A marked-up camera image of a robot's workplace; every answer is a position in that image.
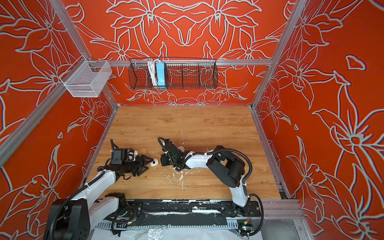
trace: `red wall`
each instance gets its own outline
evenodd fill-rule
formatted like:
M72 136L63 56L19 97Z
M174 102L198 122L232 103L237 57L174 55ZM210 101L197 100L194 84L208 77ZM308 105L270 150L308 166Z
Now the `red wall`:
M94 59L271 58L294 1L64 0ZM216 90L133 90L127 68L109 88L124 105L250 104L266 66L219 68Z
M49 1L0 0L0 144L80 54ZM112 108L68 92L0 168L0 239L42 237L51 203L79 187Z
M309 1L257 107L316 239L384 236L383 19L380 1Z

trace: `wood grain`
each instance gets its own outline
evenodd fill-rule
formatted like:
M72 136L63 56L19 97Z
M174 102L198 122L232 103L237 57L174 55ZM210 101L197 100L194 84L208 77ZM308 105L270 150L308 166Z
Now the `wood grain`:
M163 152L157 137L170 138L176 146L195 152L211 150L217 145L239 150L253 165L247 180L248 193L264 199L280 198L248 107L120 107L89 180L96 176L97 167L111 157L111 138L119 147L132 148L160 160ZM109 192L123 192L127 198L134 199L231 198L229 188L209 169L184 169L181 173L160 163L149 167L140 177L120 178L102 196Z

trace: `white mesh basket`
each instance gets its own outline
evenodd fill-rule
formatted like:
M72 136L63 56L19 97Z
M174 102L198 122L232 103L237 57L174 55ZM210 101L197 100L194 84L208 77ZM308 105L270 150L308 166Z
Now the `white mesh basket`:
M73 97L98 97L112 74L108 61L105 61L98 72L92 71L86 61L79 64L72 76L63 82L65 88Z

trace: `wire mesh basket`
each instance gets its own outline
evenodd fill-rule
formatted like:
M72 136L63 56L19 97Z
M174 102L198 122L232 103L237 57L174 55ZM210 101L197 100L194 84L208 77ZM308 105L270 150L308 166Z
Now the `wire mesh basket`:
M158 58L131 58L129 84L133 89L215 89L218 72L215 59L160 58L164 62L165 86L154 86L148 61Z
M63 82L65 88L73 97L98 97L112 74L108 61L100 68L91 68L87 61L78 64L75 72Z

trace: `white power cord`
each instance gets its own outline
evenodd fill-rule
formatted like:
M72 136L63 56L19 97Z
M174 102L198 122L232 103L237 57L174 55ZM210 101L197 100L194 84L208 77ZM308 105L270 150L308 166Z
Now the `white power cord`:
M148 71L149 71L149 74L151 75L152 85L158 86L156 75L155 75L155 70L156 70L155 69L155 62L161 62L161 61L159 59L148 60Z

